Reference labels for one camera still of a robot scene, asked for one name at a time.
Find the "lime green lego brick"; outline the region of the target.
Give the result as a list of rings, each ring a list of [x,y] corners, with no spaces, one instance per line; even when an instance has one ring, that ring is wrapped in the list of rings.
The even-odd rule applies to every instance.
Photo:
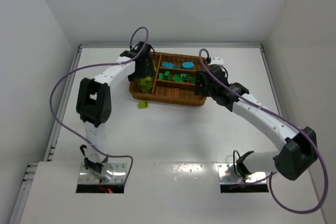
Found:
[[[140,86],[140,90],[141,90],[143,93],[151,92],[152,89],[153,89],[153,83],[151,83],[151,82],[147,82],[146,84]]]

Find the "cyan oval lego piece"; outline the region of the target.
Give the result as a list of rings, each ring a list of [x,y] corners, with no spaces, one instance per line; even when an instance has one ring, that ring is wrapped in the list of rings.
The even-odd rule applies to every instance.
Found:
[[[194,63],[192,61],[186,61],[182,63],[182,68],[187,70],[194,69]]]

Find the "green long lego brick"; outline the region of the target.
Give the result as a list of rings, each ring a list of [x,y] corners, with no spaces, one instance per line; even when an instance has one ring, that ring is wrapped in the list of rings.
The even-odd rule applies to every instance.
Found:
[[[179,82],[179,83],[184,83],[184,81],[181,79],[181,76],[178,75],[178,74],[175,74],[175,75],[172,77],[172,81],[174,81],[174,82]]]

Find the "cyan rectangular lego brick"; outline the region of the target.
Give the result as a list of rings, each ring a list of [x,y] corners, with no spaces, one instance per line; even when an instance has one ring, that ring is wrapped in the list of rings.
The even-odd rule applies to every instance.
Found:
[[[162,62],[161,66],[163,68],[174,68],[174,64],[173,63],[169,63],[169,62]]]

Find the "green lego brick bottom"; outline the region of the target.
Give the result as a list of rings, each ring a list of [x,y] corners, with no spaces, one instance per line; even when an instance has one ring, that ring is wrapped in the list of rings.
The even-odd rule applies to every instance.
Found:
[[[169,71],[163,71],[159,73],[158,76],[159,80],[163,80],[163,81],[169,81],[170,80],[170,72]]]

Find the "green long lego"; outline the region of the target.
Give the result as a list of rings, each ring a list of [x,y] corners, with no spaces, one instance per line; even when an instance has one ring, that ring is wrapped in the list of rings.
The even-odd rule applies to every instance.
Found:
[[[190,80],[190,75],[187,74],[187,73],[182,73],[182,74],[181,74],[181,79],[182,79],[183,81],[189,81],[189,80]]]

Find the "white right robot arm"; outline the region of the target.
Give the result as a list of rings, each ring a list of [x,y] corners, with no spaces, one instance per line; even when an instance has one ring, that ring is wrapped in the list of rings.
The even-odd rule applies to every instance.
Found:
[[[228,83],[219,65],[196,73],[195,94],[211,97],[220,106],[242,117],[262,132],[276,147],[275,152],[248,151],[235,161],[239,177],[255,172],[279,172],[288,180],[296,180],[316,160],[316,133],[310,127],[298,131],[288,123],[265,112],[257,99],[240,83]]]

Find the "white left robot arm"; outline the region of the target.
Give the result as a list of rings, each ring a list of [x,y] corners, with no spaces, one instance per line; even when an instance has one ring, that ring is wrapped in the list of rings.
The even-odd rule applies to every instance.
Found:
[[[122,52],[117,64],[107,68],[94,78],[83,78],[80,82],[76,112],[83,121],[87,147],[81,146],[85,156],[85,166],[96,174],[103,173],[104,164],[108,161],[98,152],[103,149],[106,138],[105,123],[112,114],[111,91],[127,78],[130,82],[152,77],[155,74],[150,51],[153,47],[139,42],[130,50]]]

